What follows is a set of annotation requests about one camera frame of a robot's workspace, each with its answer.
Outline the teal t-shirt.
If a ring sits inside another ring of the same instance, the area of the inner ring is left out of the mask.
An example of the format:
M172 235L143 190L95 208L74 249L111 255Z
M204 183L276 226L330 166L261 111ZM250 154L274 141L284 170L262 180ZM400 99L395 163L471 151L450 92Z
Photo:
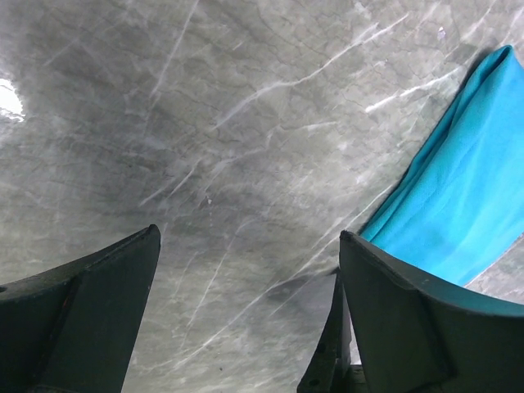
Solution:
M508 45L472 72L361 235L462 286L522 231L523 68Z

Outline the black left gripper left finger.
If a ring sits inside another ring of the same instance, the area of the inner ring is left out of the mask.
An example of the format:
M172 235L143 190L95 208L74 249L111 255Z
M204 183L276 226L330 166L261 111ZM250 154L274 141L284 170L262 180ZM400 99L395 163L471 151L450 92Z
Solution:
M120 392L160 254L150 225L1 285L3 392Z

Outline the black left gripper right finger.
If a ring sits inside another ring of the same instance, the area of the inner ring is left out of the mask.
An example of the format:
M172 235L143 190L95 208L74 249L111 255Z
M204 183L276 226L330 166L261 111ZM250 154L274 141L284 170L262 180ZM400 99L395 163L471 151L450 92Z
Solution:
M523 307L398 260L354 233L339 265L371 392L521 392Z

